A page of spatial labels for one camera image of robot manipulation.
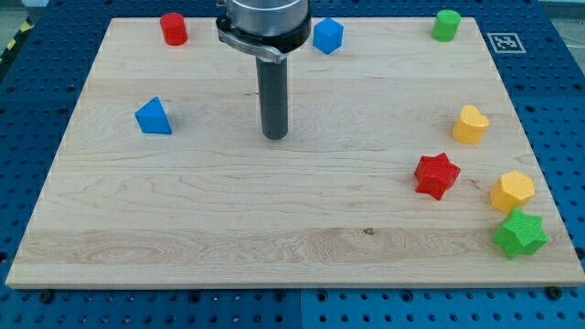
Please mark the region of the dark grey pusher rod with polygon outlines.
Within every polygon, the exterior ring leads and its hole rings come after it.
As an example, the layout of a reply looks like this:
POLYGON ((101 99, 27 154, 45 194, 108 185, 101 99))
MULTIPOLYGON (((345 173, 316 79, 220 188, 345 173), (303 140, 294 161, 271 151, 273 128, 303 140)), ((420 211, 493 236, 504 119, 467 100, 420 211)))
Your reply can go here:
POLYGON ((288 132, 287 61, 280 63, 256 58, 261 130, 270 140, 280 140, 288 132))

